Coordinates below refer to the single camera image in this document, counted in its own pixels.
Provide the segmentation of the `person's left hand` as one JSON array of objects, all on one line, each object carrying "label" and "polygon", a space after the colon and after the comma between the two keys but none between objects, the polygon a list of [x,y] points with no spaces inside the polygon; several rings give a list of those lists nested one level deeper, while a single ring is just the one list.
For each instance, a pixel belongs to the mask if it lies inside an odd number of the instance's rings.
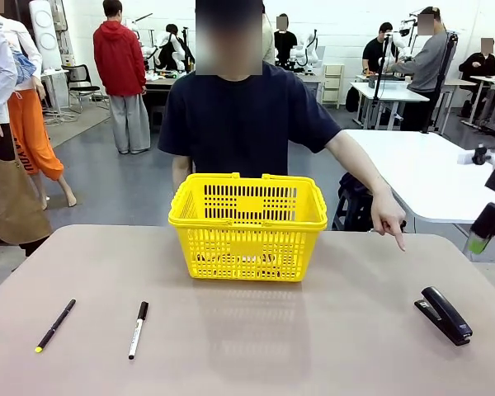
[{"label": "person's left hand", "polygon": [[405,242],[401,224],[406,218],[405,211],[394,199],[390,189],[373,192],[371,218],[375,231],[380,235],[391,235],[398,247],[404,251]]}]

